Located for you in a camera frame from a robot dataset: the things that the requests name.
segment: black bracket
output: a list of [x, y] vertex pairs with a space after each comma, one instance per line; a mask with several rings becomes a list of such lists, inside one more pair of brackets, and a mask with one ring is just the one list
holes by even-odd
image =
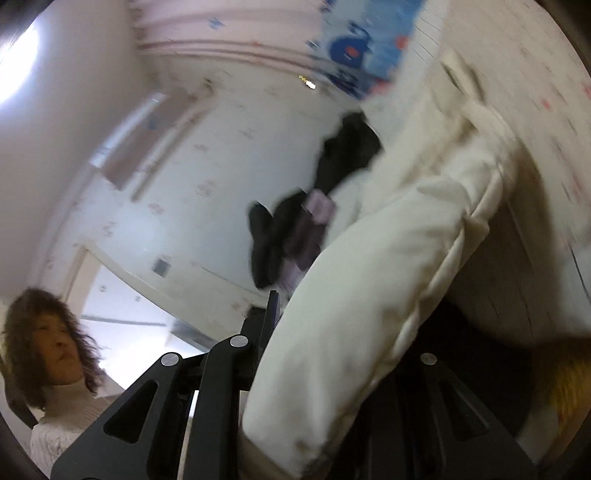
[[434, 355], [407, 355], [363, 403], [327, 480], [537, 480], [507, 429]]
[[184, 477], [236, 480], [240, 391], [250, 390], [277, 318], [278, 294], [240, 334], [206, 354], [156, 361], [62, 454], [52, 480], [176, 480], [193, 395]]

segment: white knit sweater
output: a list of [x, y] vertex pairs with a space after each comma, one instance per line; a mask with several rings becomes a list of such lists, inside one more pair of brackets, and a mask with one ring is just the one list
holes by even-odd
[[113, 402], [95, 398], [84, 379], [71, 385], [44, 389], [45, 415], [31, 434], [31, 458], [48, 477], [57, 458]]

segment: metal bolt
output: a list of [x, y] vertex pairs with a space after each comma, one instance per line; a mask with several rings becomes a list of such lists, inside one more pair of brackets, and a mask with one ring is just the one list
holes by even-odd
[[425, 365], [432, 366], [437, 363], [437, 357], [432, 353], [424, 353], [421, 355], [421, 362], [423, 362]]
[[248, 338], [244, 335], [235, 335], [230, 338], [230, 345], [235, 346], [237, 348], [243, 347], [248, 345]]
[[167, 353], [162, 357], [160, 363], [162, 363], [165, 367], [172, 367], [178, 363], [179, 357], [176, 353]]

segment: blue patterned fabric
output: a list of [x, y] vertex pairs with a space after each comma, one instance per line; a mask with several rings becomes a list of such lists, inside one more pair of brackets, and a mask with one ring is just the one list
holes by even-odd
[[308, 46], [320, 71], [348, 94], [362, 99], [389, 82], [402, 58], [423, 0], [325, 0], [322, 36]]

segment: white bedding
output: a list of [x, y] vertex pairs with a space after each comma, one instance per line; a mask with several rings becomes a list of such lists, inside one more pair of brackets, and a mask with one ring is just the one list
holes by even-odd
[[363, 400], [487, 235], [519, 146], [448, 54], [376, 160], [360, 219], [318, 257], [267, 346], [242, 419], [245, 478], [323, 477]]

